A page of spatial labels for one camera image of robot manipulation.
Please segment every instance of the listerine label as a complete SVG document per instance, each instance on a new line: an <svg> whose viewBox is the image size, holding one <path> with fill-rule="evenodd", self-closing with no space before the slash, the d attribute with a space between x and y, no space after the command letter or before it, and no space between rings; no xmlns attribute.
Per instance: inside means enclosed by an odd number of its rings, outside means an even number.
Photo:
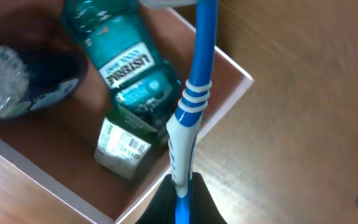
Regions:
<svg viewBox="0 0 358 224"><path fill-rule="evenodd" d="M110 60L99 73L110 89L114 89L154 65L153 57L141 42Z"/></svg>
<svg viewBox="0 0 358 224"><path fill-rule="evenodd" d="M131 179L151 144L104 119L94 158L111 171Z"/></svg>

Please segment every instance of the listerine bottle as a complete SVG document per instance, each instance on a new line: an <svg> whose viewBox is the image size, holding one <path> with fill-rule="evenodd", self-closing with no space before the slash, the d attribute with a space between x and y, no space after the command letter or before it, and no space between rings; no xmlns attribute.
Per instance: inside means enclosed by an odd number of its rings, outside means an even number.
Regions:
<svg viewBox="0 0 358 224"><path fill-rule="evenodd" d="M157 124L168 117L162 114L169 113L180 84L153 43L137 1L68 0L63 23L99 70L112 102L162 128Z"/></svg>

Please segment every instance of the toothbrush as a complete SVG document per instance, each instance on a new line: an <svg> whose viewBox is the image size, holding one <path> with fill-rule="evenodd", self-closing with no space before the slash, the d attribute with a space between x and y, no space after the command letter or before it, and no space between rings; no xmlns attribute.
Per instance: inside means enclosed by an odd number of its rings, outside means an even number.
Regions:
<svg viewBox="0 0 358 224"><path fill-rule="evenodd" d="M167 123L172 180L177 193L176 224L190 222L193 151L212 87L217 11L218 0L199 0L196 5L196 42L191 73L178 108Z"/></svg>

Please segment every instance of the brown table surface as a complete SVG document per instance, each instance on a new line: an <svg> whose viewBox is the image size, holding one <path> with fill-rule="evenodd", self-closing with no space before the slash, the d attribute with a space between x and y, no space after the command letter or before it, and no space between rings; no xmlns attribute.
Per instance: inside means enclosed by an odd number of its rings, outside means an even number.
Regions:
<svg viewBox="0 0 358 224"><path fill-rule="evenodd" d="M256 80L196 150L227 222L358 223L358 1L220 0L218 45Z"/></svg>

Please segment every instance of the box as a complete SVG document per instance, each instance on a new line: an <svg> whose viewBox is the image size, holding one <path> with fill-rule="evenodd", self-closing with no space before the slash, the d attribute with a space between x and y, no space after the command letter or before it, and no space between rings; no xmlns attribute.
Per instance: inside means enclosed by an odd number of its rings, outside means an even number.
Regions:
<svg viewBox="0 0 358 224"><path fill-rule="evenodd" d="M63 0L0 0L0 44L75 47L57 20L62 7ZM142 13L162 55L186 80L194 27L173 9L143 9ZM109 96L98 71L88 63L86 80L69 99L48 110L0 122L0 155L92 222L120 223L169 173L169 155L165 151L144 178L132 182L95 161ZM250 75L218 48L212 81L198 140L252 84Z"/></svg>

